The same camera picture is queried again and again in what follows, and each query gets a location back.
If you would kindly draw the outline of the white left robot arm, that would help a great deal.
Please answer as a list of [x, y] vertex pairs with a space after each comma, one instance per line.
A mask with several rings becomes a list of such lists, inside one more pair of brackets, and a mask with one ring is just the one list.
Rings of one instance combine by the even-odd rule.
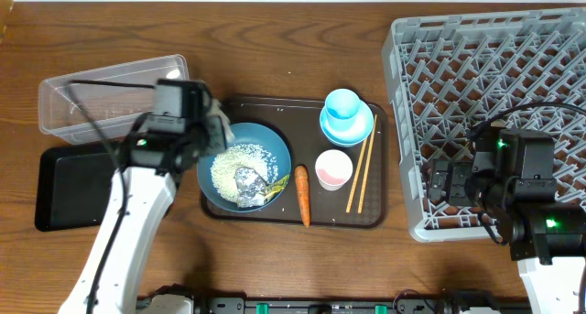
[[159, 79], [152, 111], [122, 142], [108, 139], [68, 81], [65, 92], [108, 154], [114, 174], [106, 212], [62, 313], [134, 313], [157, 229], [187, 170], [227, 148], [229, 122], [203, 81]]

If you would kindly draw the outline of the light blue cup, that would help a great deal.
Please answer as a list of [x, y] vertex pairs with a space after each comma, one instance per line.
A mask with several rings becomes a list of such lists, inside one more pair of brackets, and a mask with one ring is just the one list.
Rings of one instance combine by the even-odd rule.
[[337, 89], [325, 100], [326, 121], [333, 131], [345, 131], [353, 126], [360, 108], [358, 95], [349, 89]]

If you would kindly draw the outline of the wooden chopstick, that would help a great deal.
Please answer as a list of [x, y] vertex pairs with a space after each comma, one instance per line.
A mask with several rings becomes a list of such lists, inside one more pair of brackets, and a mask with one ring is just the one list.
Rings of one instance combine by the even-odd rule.
[[366, 163], [365, 163], [365, 167], [364, 167], [363, 182], [362, 182], [361, 193], [360, 193], [360, 198], [359, 198], [359, 205], [358, 205], [358, 213], [359, 214], [362, 214], [362, 212], [363, 212], [364, 197], [365, 197], [365, 192], [366, 192], [366, 187], [367, 187], [367, 182], [368, 182], [368, 174], [369, 174], [369, 169], [370, 169], [370, 164], [371, 164], [372, 151], [373, 151], [373, 147], [374, 147], [374, 133], [375, 133], [375, 129], [376, 129], [377, 119], [378, 119], [378, 115], [375, 114], [374, 115], [373, 129], [372, 129], [372, 132], [369, 137], [368, 151], [367, 151]]
[[362, 163], [363, 163], [363, 159], [364, 159], [364, 152], [365, 152], [365, 148], [366, 148], [367, 141], [368, 140], [366, 138], [362, 142], [360, 155], [359, 155], [358, 160], [357, 160], [357, 166], [356, 166], [356, 170], [354, 171], [353, 182], [352, 182], [351, 190], [350, 190], [350, 193], [349, 193], [349, 198], [348, 198], [347, 205], [346, 205], [346, 211], [345, 211], [346, 213], [350, 213], [350, 211], [352, 209], [353, 198], [354, 198], [356, 185], [357, 185], [357, 182], [358, 182], [360, 170], [361, 170]]

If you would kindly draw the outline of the aluminium foil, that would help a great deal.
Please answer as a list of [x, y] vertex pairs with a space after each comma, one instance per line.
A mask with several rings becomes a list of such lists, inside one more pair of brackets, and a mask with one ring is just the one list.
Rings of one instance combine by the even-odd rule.
[[268, 183], [252, 168], [240, 167], [235, 171], [236, 204], [239, 208], [260, 207], [266, 203]]

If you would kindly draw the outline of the light blue bowl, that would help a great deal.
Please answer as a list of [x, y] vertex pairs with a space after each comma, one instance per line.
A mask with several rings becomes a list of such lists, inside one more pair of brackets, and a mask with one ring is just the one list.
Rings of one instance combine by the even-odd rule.
[[334, 118], [326, 107], [320, 112], [320, 129], [336, 146], [351, 147], [363, 142], [371, 134], [373, 127], [373, 113], [363, 101], [358, 103], [356, 114], [349, 118]]

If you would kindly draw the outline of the pink plastic cup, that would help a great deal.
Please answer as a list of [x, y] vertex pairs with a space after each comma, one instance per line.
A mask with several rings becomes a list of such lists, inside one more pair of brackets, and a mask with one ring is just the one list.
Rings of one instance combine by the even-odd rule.
[[320, 185], [328, 191], [340, 189], [353, 175], [350, 157], [337, 149], [322, 152], [316, 159], [315, 171]]

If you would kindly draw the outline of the yellow green wrapper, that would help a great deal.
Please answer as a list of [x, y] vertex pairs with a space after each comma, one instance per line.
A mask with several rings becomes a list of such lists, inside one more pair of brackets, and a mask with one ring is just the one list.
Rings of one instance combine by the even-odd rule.
[[289, 175], [285, 175], [282, 179], [268, 184], [264, 191], [265, 203], [269, 203], [276, 195], [280, 194], [287, 186], [288, 181]]

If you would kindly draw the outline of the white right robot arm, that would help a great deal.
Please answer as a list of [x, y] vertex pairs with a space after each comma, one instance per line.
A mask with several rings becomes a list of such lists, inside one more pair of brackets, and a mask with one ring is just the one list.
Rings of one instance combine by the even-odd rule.
[[585, 310], [585, 212], [556, 200], [554, 140], [540, 131], [489, 127], [470, 161], [433, 159], [427, 198], [478, 207], [484, 229], [510, 250], [535, 313]]

